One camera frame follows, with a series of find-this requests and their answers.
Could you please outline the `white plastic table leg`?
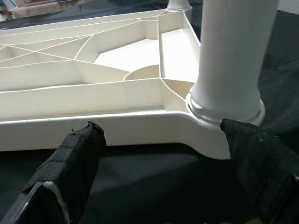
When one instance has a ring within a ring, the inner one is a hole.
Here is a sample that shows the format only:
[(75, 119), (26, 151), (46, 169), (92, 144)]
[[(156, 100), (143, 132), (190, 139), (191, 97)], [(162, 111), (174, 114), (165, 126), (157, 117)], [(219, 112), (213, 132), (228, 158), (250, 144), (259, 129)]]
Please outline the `white plastic table leg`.
[(181, 11), (190, 9), (189, 0), (169, 0), (167, 9), (170, 11)]
[(204, 0), (199, 76), (189, 108), (198, 122), (260, 124), (265, 106), (258, 79), (279, 0)]

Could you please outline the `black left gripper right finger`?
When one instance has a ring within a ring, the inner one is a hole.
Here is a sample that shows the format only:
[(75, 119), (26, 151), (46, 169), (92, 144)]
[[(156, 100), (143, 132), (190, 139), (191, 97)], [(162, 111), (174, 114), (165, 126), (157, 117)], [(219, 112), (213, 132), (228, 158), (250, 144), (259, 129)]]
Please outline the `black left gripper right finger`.
[(230, 160), (264, 224), (299, 224), (299, 155), (275, 134), (251, 123), (220, 124)]

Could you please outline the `black tablecloth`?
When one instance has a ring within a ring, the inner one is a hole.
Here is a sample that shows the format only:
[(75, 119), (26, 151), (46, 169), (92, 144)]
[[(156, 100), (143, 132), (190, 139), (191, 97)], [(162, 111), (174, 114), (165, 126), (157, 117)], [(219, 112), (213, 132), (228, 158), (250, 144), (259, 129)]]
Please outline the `black tablecloth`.
[[(65, 12), (0, 22), (0, 30), (166, 5), (166, 0), (93, 0)], [(259, 79), (266, 106), (261, 126), (299, 154), (299, 0), (280, 0), (278, 8)], [(0, 222), (53, 152), (0, 152)], [(208, 159), (183, 144), (107, 147), (90, 193), (82, 224), (241, 224), (256, 215), (229, 161)]]

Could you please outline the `white plastic table top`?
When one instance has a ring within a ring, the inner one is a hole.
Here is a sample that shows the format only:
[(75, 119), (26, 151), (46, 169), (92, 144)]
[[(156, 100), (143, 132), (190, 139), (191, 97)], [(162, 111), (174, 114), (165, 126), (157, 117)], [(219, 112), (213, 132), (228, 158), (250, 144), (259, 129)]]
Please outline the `white plastic table top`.
[(259, 125), (258, 58), (208, 59), (192, 7), (0, 30), (0, 152), (56, 148), (88, 121), (110, 146), (182, 143), (228, 159), (223, 119)]

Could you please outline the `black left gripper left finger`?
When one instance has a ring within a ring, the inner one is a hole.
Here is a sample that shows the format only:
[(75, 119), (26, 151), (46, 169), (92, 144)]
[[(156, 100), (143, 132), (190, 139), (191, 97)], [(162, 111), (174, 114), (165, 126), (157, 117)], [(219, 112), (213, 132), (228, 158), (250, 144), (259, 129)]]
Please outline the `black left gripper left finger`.
[(4, 216), (4, 224), (79, 224), (106, 147), (93, 122), (68, 134), (40, 165)]

